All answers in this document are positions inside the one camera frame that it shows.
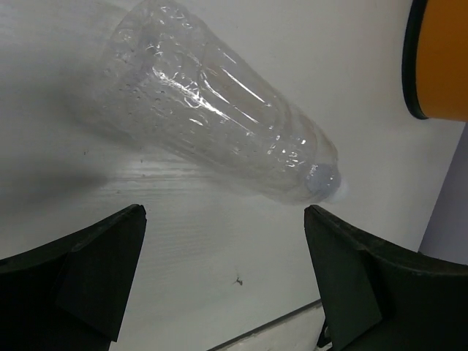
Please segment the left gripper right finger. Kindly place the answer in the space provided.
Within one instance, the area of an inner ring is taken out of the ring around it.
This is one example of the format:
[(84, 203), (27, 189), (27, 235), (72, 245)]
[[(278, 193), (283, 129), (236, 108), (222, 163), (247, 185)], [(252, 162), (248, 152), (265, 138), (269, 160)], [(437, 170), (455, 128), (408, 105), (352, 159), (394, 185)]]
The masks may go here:
[(312, 205), (304, 229), (335, 350), (465, 350), (467, 267)]

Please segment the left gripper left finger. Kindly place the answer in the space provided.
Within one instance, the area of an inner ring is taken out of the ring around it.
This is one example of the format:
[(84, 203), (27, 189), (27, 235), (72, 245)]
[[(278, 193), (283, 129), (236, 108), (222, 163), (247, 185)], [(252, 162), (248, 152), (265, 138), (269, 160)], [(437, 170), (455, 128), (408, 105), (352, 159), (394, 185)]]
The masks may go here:
[(146, 233), (130, 205), (1, 260), (2, 350), (109, 350), (117, 341)]

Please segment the clear bottle blue cap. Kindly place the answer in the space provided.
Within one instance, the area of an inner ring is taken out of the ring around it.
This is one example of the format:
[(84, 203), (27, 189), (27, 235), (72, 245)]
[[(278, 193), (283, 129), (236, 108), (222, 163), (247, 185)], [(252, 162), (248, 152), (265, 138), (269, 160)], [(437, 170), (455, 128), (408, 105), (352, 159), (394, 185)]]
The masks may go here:
[(301, 109), (174, 1), (117, 25), (91, 91), (94, 118), (282, 203), (337, 200), (338, 153)]

